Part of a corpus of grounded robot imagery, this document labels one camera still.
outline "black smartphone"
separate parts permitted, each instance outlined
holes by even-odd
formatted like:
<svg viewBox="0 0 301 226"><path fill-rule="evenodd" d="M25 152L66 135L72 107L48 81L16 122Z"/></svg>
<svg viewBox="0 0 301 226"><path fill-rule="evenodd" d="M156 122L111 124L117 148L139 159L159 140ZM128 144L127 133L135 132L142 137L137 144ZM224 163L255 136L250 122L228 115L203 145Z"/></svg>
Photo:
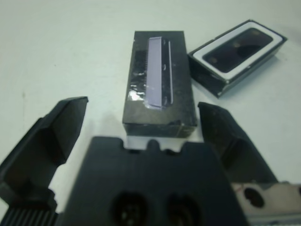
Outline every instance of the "black smartphone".
<svg viewBox="0 0 301 226"><path fill-rule="evenodd" d="M250 28L205 54L203 59L228 73L273 41L258 29Z"/></svg>

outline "smartphone box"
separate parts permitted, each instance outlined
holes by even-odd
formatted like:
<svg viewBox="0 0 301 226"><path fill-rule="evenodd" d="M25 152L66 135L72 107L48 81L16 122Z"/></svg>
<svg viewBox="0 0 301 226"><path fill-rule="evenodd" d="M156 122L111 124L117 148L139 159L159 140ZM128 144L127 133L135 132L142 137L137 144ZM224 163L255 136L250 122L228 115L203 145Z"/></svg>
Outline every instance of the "smartphone box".
<svg viewBox="0 0 301 226"><path fill-rule="evenodd" d="M130 136L188 137L195 130L183 32L135 32L122 122Z"/></svg>
<svg viewBox="0 0 301 226"><path fill-rule="evenodd" d="M190 52L191 76L217 98L264 64L287 38L247 20Z"/></svg>

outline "white surface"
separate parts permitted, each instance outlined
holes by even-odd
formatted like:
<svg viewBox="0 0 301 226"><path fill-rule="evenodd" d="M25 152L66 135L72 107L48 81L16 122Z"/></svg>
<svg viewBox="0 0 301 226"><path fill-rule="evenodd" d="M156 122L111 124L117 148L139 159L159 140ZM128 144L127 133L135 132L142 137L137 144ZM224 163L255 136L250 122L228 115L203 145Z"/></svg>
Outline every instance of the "white surface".
<svg viewBox="0 0 301 226"><path fill-rule="evenodd" d="M229 109L278 179L300 183L300 8L300 0L0 0L0 159L59 100L88 96L81 135L50 185L62 211L92 136L135 148L149 140L127 139L121 124L134 31L184 30L192 51L251 18L289 41L221 99L193 82L195 103ZM176 149L185 141L158 140ZM188 140L202 141L200 128Z"/></svg>
<svg viewBox="0 0 301 226"><path fill-rule="evenodd" d="M239 34L241 34L242 32L244 32L250 28L255 28L259 31L262 31L263 33L270 36L273 39L273 41L271 43L269 43L267 46L265 46L264 48L262 48L261 50L259 50L253 56L249 57L247 60L242 62L239 66L235 67L234 69L232 69L231 71L229 71L227 73L221 72L220 70L218 70L217 68L215 68L214 66L212 66L206 60L203 59L204 55L206 55L207 53L211 52L212 50L216 49L220 45L226 43L227 41L231 40L232 38L238 36ZM222 78L224 78L226 80L230 80L233 77L235 77L238 73L240 73L241 71L246 69L249 65L254 63L258 58L263 56L266 52L270 51L272 48L274 48L276 45L278 45L282 40L283 40L283 38L281 36L270 31L269 29L266 29L265 27L263 27L257 23L249 22L249 23L246 23L246 24L240 26L239 28L229 32L228 34L220 37L219 39L215 40L214 42L210 43L209 45L203 47L199 51L195 52L193 54L193 56L198 61L200 61L203 65L205 65L207 68L209 68L212 71L214 71L215 73L217 73Z"/></svg>

